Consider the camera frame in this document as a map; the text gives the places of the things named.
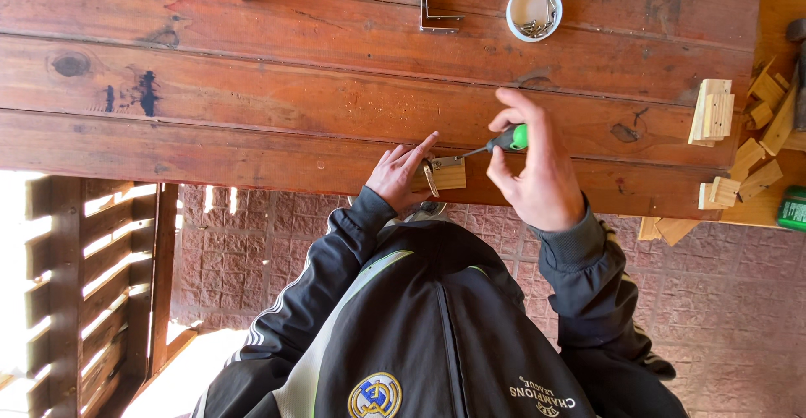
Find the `black jacket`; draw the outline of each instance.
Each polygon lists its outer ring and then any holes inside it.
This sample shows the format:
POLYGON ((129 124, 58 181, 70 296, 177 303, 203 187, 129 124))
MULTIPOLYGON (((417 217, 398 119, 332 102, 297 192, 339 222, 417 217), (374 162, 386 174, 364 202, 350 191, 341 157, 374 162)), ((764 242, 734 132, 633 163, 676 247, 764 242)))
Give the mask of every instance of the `black jacket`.
POLYGON ((443 221, 393 227, 364 187, 249 328, 194 417, 684 417, 674 369, 633 324, 639 290, 590 210, 539 233, 557 353, 496 252, 443 221))

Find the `jacket cuff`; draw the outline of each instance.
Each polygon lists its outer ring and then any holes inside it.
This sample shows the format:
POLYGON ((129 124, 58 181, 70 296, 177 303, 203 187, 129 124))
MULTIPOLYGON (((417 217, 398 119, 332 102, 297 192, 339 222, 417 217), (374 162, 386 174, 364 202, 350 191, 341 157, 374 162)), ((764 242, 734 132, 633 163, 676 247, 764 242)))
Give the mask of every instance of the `jacket cuff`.
POLYGON ((585 200, 585 217, 576 226, 560 233, 529 228, 542 240, 546 259, 553 269, 577 272, 596 263, 605 250, 607 234, 591 212, 588 198, 585 200))
POLYGON ((348 215, 353 223, 367 233, 377 234, 390 219, 397 217, 398 213, 375 191, 363 186, 348 215))

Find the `green can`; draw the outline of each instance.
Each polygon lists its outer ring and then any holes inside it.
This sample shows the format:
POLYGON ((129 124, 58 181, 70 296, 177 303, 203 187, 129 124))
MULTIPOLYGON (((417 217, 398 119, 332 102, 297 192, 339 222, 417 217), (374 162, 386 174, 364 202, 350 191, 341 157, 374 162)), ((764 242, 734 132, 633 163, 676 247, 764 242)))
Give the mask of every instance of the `green can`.
POLYGON ((778 207, 778 226, 806 233, 806 186, 790 186, 778 207))

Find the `hammer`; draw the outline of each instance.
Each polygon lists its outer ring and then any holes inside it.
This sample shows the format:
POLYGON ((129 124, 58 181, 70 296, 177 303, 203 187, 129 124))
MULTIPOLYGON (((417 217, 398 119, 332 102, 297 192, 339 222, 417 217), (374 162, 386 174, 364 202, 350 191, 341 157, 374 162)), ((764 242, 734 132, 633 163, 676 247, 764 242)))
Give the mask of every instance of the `hammer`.
POLYGON ((801 42, 801 57, 798 59, 798 74, 801 84, 798 86, 795 106, 795 130, 806 131, 806 18, 795 20, 787 26, 787 40, 801 42))

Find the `screwdriver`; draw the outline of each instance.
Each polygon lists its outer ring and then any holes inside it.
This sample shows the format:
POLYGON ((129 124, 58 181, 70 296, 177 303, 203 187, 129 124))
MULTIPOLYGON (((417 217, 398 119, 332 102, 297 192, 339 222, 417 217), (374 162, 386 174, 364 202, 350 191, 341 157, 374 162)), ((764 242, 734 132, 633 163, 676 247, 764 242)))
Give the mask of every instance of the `screwdriver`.
POLYGON ((502 134, 492 138, 487 142, 487 145, 465 155, 458 155, 456 159, 462 157, 469 157, 485 150, 492 153, 492 148, 495 146, 501 147, 505 152, 516 152, 529 147, 529 136, 526 131, 526 124, 513 125, 504 131, 502 134))

